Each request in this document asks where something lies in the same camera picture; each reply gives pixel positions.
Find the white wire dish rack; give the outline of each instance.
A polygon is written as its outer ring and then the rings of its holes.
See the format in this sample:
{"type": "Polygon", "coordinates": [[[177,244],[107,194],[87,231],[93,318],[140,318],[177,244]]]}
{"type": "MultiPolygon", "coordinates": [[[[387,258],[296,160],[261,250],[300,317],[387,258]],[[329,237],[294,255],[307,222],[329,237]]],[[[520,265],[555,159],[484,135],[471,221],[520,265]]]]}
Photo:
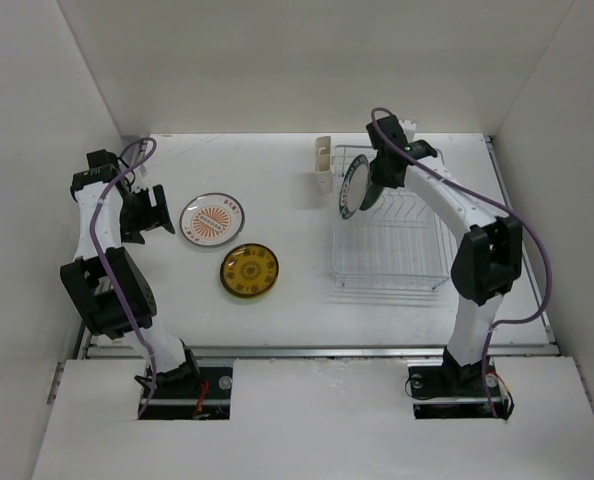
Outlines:
{"type": "MultiPolygon", "coordinates": [[[[336,200],[346,170],[371,147],[338,145],[333,156],[336,200]]],[[[416,194],[384,189],[375,205],[344,220],[335,201],[333,272],[341,287],[380,290],[437,288],[450,278],[455,242],[448,228],[416,194]]]]}

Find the red wire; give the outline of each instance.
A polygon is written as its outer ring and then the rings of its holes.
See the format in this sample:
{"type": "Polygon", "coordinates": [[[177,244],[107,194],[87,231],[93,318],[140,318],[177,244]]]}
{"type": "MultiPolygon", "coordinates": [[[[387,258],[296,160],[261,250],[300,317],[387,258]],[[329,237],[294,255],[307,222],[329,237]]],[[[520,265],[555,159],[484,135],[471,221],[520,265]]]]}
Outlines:
{"type": "Polygon", "coordinates": [[[206,380],[204,384],[201,386],[201,396],[199,397],[199,400],[197,400],[197,404],[195,405],[195,413],[193,413],[193,416],[201,412],[204,399],[206,398],[206,395],[208,395],[208,387],[208,380],[206,380]]]}

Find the dish rack wire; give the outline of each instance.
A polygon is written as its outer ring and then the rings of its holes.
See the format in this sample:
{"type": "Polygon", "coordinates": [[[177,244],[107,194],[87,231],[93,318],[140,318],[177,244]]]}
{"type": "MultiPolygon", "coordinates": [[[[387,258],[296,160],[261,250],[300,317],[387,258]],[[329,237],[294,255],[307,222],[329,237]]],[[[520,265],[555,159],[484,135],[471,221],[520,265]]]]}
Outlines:
{"type": "MultiPolygon", "coordinates": [[[[376,156],[367,146],[338,145],[334,195],[353,159],[376,156]]],[[[386,188],[375,205],[344,220],[335,204],[333,272],[341,287],[432,290],[450,278],[456,244],[450,231],[419,196],[386,188]]]]}

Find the plate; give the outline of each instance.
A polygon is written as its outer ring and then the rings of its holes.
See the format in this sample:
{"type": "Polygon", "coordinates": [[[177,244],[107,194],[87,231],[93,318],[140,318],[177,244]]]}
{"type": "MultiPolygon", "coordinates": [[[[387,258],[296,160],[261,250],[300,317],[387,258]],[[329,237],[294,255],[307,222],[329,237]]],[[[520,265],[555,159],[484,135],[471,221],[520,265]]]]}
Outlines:
{"type": "Polygon", "coordinates": [[[179,227],[189,242],[220,247],[232,242],[244,228],[244,209],[225,193],[207,193],[184,207],[179,227]]]}
{"type": "Polygon", "coordinates": [[[370,166],[366,155],[357,155],[346,171],[339,192],[339,212],[344,220],[352,217],[366,196],[370,166]]]}
{"type": "Polygon", "coordinates": [[[219,269],[224,288],[241,298],[252,298],[270,290],[279,276],[279,262],[268,247],[246,243],[233,248],[219,269]]]}

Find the white wall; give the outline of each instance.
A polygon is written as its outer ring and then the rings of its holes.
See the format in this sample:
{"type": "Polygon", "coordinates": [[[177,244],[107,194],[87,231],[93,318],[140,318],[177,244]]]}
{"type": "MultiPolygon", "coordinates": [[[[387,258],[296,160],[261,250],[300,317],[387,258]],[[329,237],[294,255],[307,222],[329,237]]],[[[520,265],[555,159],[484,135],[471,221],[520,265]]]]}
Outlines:
{"type": "Polygon", "coordinates": [[[594,0],[575,2],[495,148],[514,206],[548,245],[550,321],[581,364],[594,409],[594,0]]]}
{"type": "Polygon", "coordinates": [[[60,0],[126,134],[494,132],[572,0],[60,0]]]}
{"type": "Polygon", "coordinates": [[[72,174],[120,139],[54,0],[0,0],[0,479],[28,476],[78,317],[72,174]]]}

